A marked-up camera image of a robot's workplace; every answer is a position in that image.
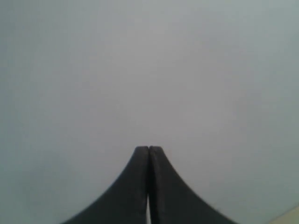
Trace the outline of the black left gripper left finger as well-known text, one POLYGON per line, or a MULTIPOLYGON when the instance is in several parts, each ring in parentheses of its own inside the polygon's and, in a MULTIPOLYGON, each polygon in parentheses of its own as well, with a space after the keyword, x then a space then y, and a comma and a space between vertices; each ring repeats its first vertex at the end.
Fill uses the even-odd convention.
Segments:
POLYGON ((149 147, 135 148, 116 181, 66 224, 147 223, 149 147))

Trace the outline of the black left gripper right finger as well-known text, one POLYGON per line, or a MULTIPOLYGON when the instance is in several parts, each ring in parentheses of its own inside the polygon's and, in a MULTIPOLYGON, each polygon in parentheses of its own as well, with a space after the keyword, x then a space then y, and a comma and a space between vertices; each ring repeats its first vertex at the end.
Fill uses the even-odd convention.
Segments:
POLYGON ((234 224, 179 176, 164 150, 149 147, 148 196, 153 224, 234 224))

